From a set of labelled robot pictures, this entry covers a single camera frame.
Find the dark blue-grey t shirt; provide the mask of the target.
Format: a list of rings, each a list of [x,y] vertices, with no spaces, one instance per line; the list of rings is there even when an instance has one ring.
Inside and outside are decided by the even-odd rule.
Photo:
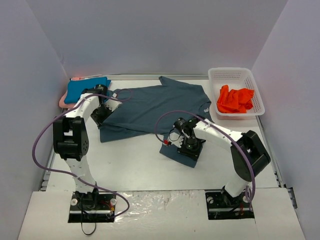
[[[125,102],[99,127],[100,142],[153,133],[167,138],[178,118],[189,120],[195,114],[211,119],[211,100],[202,86],[164,76],[159,81],[155,86],[108,91]]]

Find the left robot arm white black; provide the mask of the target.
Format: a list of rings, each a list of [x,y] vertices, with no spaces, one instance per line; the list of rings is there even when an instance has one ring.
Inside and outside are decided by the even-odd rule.
[[[54,151],[65,160],[73,174],[75,197],[89,209],[97,208],[101,203],[101,197],[86,157],[89,150],[86,121],[92,118],[100,127],[113,113],[105,104],[104,96],[107,92],[108,88],[103,84],[83,90],[76,104],[77,109],[53,123]]]

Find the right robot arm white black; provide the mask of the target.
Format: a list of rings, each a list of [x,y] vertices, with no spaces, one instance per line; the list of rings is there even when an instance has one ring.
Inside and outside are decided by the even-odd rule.
[[[240,132],[217,125],[201,116],[185,120],[178,118],[167,138],[177,147],[177,152],[196,162],[205,142],[218,145],[231,153],[233,177],[221,189],[222,202],[229,207],[240,200],[249,184],[256,185],[255,178],[271,162],[264,144],[256,132]]]

